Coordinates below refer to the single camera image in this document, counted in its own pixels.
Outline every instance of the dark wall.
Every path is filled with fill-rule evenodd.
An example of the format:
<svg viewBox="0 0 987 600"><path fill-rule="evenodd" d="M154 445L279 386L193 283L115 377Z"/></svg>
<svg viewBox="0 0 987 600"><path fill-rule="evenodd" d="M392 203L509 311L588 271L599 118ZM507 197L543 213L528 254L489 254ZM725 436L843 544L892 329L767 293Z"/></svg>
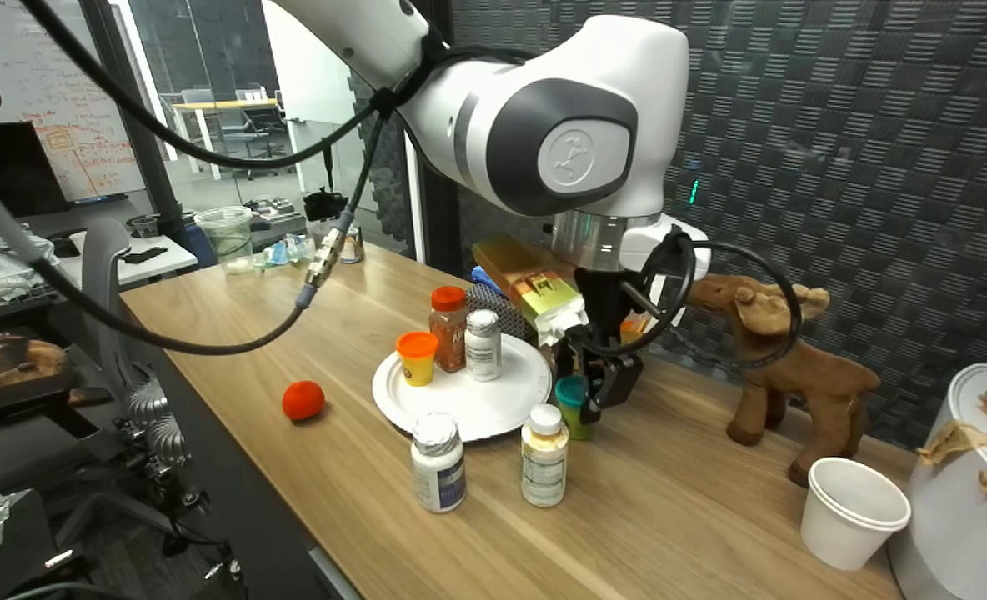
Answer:
<svg viewBox="0 0 987 600"><path fill-rule="evenodd" d="M917 448L950 377L987 359L987 0L458 0L455 29L541 50L588 13L689 36L667 210L823 283L835 308L808 338L874 366L871 433ZM463 243L538 236L463 213ZM667 339L683 364L736 377L702 316L683 338L698 349Z"/></svg>
<svg viewBox="0 0 987 600"><path fill-rule="evenodd" d="M135 0L130 8L160 95L276 91L259 0Z"/></svg>

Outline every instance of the bottle cap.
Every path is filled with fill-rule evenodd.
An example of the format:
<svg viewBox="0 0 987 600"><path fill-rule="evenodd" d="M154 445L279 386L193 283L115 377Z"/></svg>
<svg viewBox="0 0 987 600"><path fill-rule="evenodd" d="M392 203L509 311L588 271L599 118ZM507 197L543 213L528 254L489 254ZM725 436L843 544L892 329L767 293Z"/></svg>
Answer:
<svg viewBox="0 0 987 600"><path fill-rule="evenodd" d="M565 419L555 403L538 403L528 417L528 427L541 436L555 436L555 433L559 433Z"/></svg>
<svg viewBox="0 0 987 600"><path fill-rule="evenodd" d="M466 326L472 329L494 329L498 326L498 315L494 311L472 311L466 315Z"/></svg>
<svg viewBox="0 0 987 600"><path fill-rule="evenodd" d="M463 303L466 303L463 287L435 287L435 293L431 293L435 311L459 311Z"/></svg>
<svg viewBox="0 0 987 600"><path fill-rule="evenodd" d="M447 455L447 450L455 450L459 445L458 419L447 417L447 415L423 415L423 417L416 417L414 445L423 455Z"/></svg>
<svg viewBox="0 0 987 600"><path fill-rule="evenodd" d="M398 338L398 353L402 357L435 357L436 338L431 329L407 329Z"/></svg>
<svg viewBox="0 0 987 600"><path fill-rule="evenodd" d="M558 384L555 384L555 399L559 403L559 407L571 407L571 410L579 410L585 407L585 399L588 399L588 380L585 377L559 377Z"/></svg>

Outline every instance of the spice bottle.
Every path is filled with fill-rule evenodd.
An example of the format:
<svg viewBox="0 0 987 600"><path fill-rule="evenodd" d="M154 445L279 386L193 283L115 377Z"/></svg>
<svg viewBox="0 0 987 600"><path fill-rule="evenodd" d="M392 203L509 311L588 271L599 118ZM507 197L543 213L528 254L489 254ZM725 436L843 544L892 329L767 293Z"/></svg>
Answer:
<svg viewBox="0 0 987 600"><path fill-rule="evenodd" d="M463 445L455 417L428 415L414 427L414 485L431 515L447 515L463 505Z"/></svg>
<svg viewBox="0 0 987 600"><path fill-rule="evenodd" d="M436 366L458 375L463 366L463 287L436 287L431 293L431 334L436 338Z"/></svg>
<svg viewBox="0 0 987 600"><path fill-rule="evenodd" d="M566 427L555 403L538 403L521 430L521 488L534 506L558 506L566 493Z"/></svg>
<svg viewBox="0 0 987 600"><path fill-rule="evenodd" d="M501 377L501 325L494 311L472 311L463 329L466 375L478 380Z"/></svg>

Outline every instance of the wall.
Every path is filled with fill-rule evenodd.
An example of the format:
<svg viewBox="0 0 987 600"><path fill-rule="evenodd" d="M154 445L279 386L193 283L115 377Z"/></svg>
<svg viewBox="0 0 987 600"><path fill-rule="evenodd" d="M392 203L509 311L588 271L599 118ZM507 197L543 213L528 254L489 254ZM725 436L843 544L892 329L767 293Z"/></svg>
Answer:
<svg viewBox="0 0 987 600"><path fill-rule="evenodd" d="M987 0L458 0L455 27L541 50L599 9L689 36L667 210L823 283L808 338L880 370L866 430L917 448L948 380L987 359ZM463 240L518 231L463 210ZM736 377L704 320L683 339L678 359Z"/></svg>
<svg viewBox="0 0 987 600"><path fill-rule="evenodd" d="M87 45L77 0L50 0ZM116 106L57 50L21 4L0 0L0 125L31 121L72 200L139 191Z"/></svg>

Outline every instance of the cable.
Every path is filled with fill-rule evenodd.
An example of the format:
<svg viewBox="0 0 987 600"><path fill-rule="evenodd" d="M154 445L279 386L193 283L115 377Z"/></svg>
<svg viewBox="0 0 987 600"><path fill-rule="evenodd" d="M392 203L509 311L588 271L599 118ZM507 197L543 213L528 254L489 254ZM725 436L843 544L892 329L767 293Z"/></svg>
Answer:
<svg viewBox="0 0 987 600"><path fill-rule="evenodd" d="M694 240L694 246L711 246L711 251L736 254L736 258L756 263L780 287L780 293L786 300L786 311L790 311L790 329L786 329L786 338L770 353L764 353L756 359L736 359L736 364L746 366L746 370L756 370L756 366L767 366L767 364L786 357L794 349L796 338L802 338L802 300L796 300L790 280L777 268L770 268L762 254L753 254L746 246L721 243L721 240Z"/></svg>
<svg viewBox="0 0 987 600"><path fill-rule="evenodd" d="M123 597L116 591L92 588L92 585L73 585L73 581L59 581L59 585L48 585L48 588L31 588L31 591L10 594L6 600L35 600L35 597L50 597L50 594L95 594L95 597L112 597L112 600L135 600L135 597Z"/></svg>
<svg viewBox="0 0 987 600"><path fill-rule="evenodd" d="M73 308L79 308L83 315L92 315L95 320L128 334L128 338L138 338L143 345L156 345L156 346L168 346L168 349L180 349L180 353L205 353L205 357L227 357L227 353L247 353L247 349L256 349L270 339L276 339L279 334L286 334L299 315L314 303L316 290L323 287L323 280L332 278L332 271L336 268L336 258L343 251L343 240L347 240L347 227L353 223L353 213L362 208L362 197L363 197L363 185L370 181L370 168L373 168L373 153L378 153L378 144L382 144L382 134L384 134L384 125L387 118L378 118L378 130L373 130L373 139L367 144L367 153L363 153L363 164L362 164L362 178L357 178L357 186L353 186L353 197L343 210L343 231L336 236L336 243L332 246L332 258L319 263L316 274L310 274L295 300L295 311L286 315L284 325L276 325L270 334L256 338L256 339L247 339L247 345L192 345L192 339L177 339L177 338L165 338L165 334L154 334L154 329L143 329L130 320L120 320L116 315L112 315L107 308L99 308L97 300L92 300L87 293L79 293L59 271L50 268L48 258L39 258L35 251L37 261L31 261L31 268L53 287L59 290ZM21 231L13 223L13 216L0 208L0 234L3 231Z"/></svg>
<svg viewBox="0 0 987 600"><path fill-rule="evenodd" d="M53 36L53 45L123 111L130 114L139 128L146 128L149 134L156 134L160 139L168 139L169 147L202 157L207 164L222 164L222 168L237 168L237 169L274 169L274 168L289 168L299 164L306 157L323 153L328 147L334 147L336 139L343 139L357 125L363 125L373 111L384 111L382 105L367 105L362 114L353 114L343 128L336 128L334 134L328 134L323 139L316 139L314 147L289 153L289 157L276 157L276 159L245 159L245 157L227 157L227 153L213 153L207 147L192 144L187 137L175 134L169 128L165 128L154 114L146 114L139 106L139 101L135 101L123 87L116 87L112 79L112 74L99 70L99 64L87 54L87 48L79 39L73 39L73 35L59 23L59 17L44 4L44 0L24 0L24 8L31 9L31 17Z"/></svg>
<svg viewBox="0 0 987 600"><path fill-rule="evenodd" d="M790 308L790 329L786 329L786 338L770 353L764 353L756 359L736 359L736 364L741 366L764 366L764 364L775 364L775 359L780 359L780 357L786 357L794 349L796 334L802 334L802 303L796 303L796 293L794 293L790 280L780 271L775 271L762 254L753 254L746 246L736 246L736 243L694 240L694 236L686 236L679 231L673 231L669 236L673 236L678 251L683 254L683 278L679 278L679 290L678 290L678 297L673 297L669 308L657 308L653 311L648 303L648 311L657 316L657 325L651 329L645 329L637 339L619 345L619 346L597 346L594 338L588 338L591 334L588 326L571 329L573 339L566 339L566 345L573 345L573 346L579 346L579 349L588 349L594 357L624 357L624 353L633 353L642 346L651 346L669 326L669 320L686 308L686 300L689 300L694 274L698 274L698 254L694 251L698 246L711 246L711 251L726 251L726 254L736 254L736 258L756 263L780 287L780 293L785 293L785 300Z"/></svg>
<svg viewBox="0 0 987 600"><path fill-rule="evenodd" d="M594 353L594 357L624 357L624 353L633 353L633 349L651 346L651 345L669 326L669 320L673 320L673 316L679 315L679 308L689 300L694 274L698 274L698 254L694 254L689 236L686 236L683 231L673 231L669 236L673 236L673 251L683 258L683 278L679 278L679 290L678 290L669 311L667 311L667 308L651 308L651 303L648 303L648 311L657 316L657 325L653 325L651 329L645 329L642 338L633 338L631 345L619 345L619 346L597 346L594 338L588 338L591 326L578 326L578 329L571 329L578 339L566 339L566 345L573 345L573 346L579 346L579 349L588 349L588 353Z"/></svg>

